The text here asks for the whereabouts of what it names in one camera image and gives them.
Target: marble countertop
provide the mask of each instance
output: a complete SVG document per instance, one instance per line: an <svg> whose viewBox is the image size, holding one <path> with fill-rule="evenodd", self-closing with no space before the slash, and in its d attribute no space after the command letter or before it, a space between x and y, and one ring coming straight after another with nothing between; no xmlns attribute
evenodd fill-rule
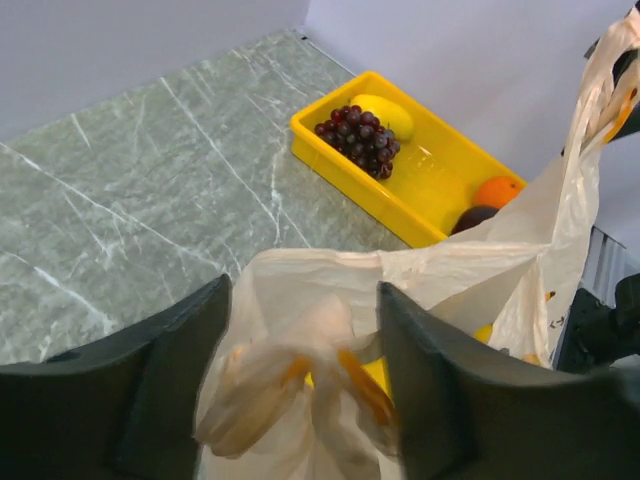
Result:
<svg viewBox="0 0 640 480"><path fill-rule="evenodd" d="M404 244L290 153L351 75L281 32L0 144L0 364L163 310L273 247Z"/></svg>

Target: red grape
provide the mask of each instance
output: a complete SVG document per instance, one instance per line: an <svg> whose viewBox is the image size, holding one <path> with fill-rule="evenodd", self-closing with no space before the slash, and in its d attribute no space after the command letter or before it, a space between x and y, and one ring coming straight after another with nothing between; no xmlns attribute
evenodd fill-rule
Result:
<svg viewBox="0 0 640 480"><path fill-rule="evenodd" d="M373 137L373 144L376 146L376 148L384 148L387 146L387 137L385 137L381 133L376 133Z"/></svg>
<svg viewBox="0 0 640 480"><path fill-rule="evenodd" d="M346 120L349 125L356 126L360 123L360 114L358 112L351 111L349 112L349 115L347 115Z"/></svg>
<svg viewBox="0 0 640 480"><path fill-rule="evenodd" d="M331 111L331 120L333 120L335 123L340 123L340 121L342 120L342 112L340 111L340 109L335 108Z"/></svg>
<svg viewBox="0 0 640 480"><path fill-rule="evenodd" d="M361 157L364 153L364 145L361 143L354 143L351 147L351 155L354 157Z"/></svg>
<svg viewBox="0 0 640 480"><path fill-rule="evenodd" d="M362 115L360 115L360 122L363 125L373 125L374 119L375 119L375 115L371 112L364 112Z"/></svg>
<svg viewBox="0 0 640 480"><path fill-rule="evenodd" d="M340 125L338 125L338 128L337 128L337 132L338 132L338 135L342 135L343 137L346 137L351 133L351 127L347 122L340 122Z"/></svg>
<svg viewBox="0 0 640 480"><path fill-rule="evenodd" d="M387 163L389 160L391 160L391 150L389 150L388 148L381 148L380 150L378 150L377 158L380 163Z"/></svg>
<svg viewBox="0 0 640 480"><path fill-rule="evenodd" d="M367 173L377 180L378 178L380 178L380 167L369 166L367 168Z"/></svg>

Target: yellow object in bag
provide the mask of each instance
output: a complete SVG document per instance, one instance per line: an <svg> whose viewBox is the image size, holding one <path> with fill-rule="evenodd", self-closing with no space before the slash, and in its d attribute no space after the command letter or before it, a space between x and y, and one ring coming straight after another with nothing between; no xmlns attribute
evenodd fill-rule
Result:
<svg viewBox="0 0 640 480"><path fill-rule="evenodd" d="M387 363L384 357L381 357L371 363L367 363L366 365L363 365L362 368L384 391L384 393L389 396L389 398L393 398L390 393L389 384L387 383ZM313 388L313 379L311 378L311 374L306 376L305 382Z"/></svg>

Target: orange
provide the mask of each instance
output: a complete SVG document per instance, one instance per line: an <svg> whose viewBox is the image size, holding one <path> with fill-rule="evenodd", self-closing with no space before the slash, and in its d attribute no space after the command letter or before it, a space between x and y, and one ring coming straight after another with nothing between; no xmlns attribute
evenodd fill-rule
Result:
<svg viewBox="0 0 640 480"><path fill-rule="evenodd" d="M480 185L473 196L473 205L502 208L516 198L522 185L511 177L493 177Z"/></svg>

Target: dark plum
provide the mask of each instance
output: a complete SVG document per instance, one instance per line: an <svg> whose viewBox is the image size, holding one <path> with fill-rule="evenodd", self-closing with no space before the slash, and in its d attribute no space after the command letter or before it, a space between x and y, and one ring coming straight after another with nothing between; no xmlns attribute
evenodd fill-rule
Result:
<svg viewBox="0 0 640 480"><path fill-rule="evenodd" d="M495 207L488 207L486 205L471 207L460 215L458 222L451 231L451 235L455 235L456 233L463 232L464 230L480 225L485 220L493 217L496 213L498 213L498 209Z"/></svg>

